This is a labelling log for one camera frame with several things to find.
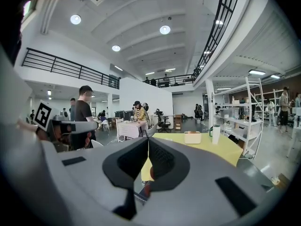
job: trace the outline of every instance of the fluorescent light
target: fluorescent light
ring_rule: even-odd
[[[118,68],[116,65],[114,65],[114,66],[115,66],[115,68],[117,68],[117,69],[119,69],[119,70],[123,71],[122,69]]]
[[[120,46],[119,45],[114,45],[112,47],[112,50],[115,51],[115,52],[119,52],[120,51]]]
[[[71,23],[78,25],[81,22],[81,17],[79,15],[72,15],[70,18]]]
[[[164,25],[160,28],[160,33],[161,34],[168,34],[170,32],[170,27],[167,25]]]
[[[263,71],[258,71],[258,70],[250,70],[249,73],[252,73],[252,74],[259,74],[259,75],[264,75],[265,72]]]
[[[271,77],[274,78],[274,79],[277,79],[277,80],[280,79],[280,77],[277,76],[277,75],[271,75]]]

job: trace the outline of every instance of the black t-shirt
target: black t-shirt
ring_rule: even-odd
[[[75,104],[75,121],[87,121],[86,117],[92,116],[92,112],[88,103],[83,100],[78,100]],[[96,141],[95,131],[91,131],[91,140]]]

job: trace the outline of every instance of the window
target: window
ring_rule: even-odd
[[[25,3],[23,11],[24,18],[22,22],[24,22],[30,16],[30,14],[33,13],[33,11],[36,9],[36,5],[36,0],[28,1],[27,3]]]

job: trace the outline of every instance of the yellow table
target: yellow table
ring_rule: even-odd
[[[233,141],[231,141],[224,135],[220,135],[217,145],[212,144],[212,137],[209,136],[209,133],[202,133],[200,144],[185,144],[184,133],[155,133],[153,137],[159,139],[172,139],[174,142],[181,143],[183,145],[209,151],[222,157],[235,167],[240,155],[243,152],[242,148],[240,148],[238,145],[236,145]],[[142,181],[153,181],[153,179],[150,176],[151,167],[152,164],[150,159],[148,158],[141,170]]]

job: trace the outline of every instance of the black metal railing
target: black metal railing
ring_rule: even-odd
[[[213,26],[204,48],[201,58],[193,71],[193,76],[197,78],[202,72],[216,47],[224,35],[229,21],[233,15],[237,0],[219,0]]]
[[[119,89],[119,79],[101,73],[97,70],[77,64],[70,60],[60,58],[36,49],[27,48],[22,66],[40,70],[46,70],[51,73],[60,73],[74,78],[95,82]]]
[[[150,85],[157,86],[159,88],[170,87],[170,86],[180,86],[186,84],[193,84],[195,78],[193,74],[177,75],[170,77],[163,77],[159,79],[151,79],[150,81],[143,81],[144,83],[149,83]]]

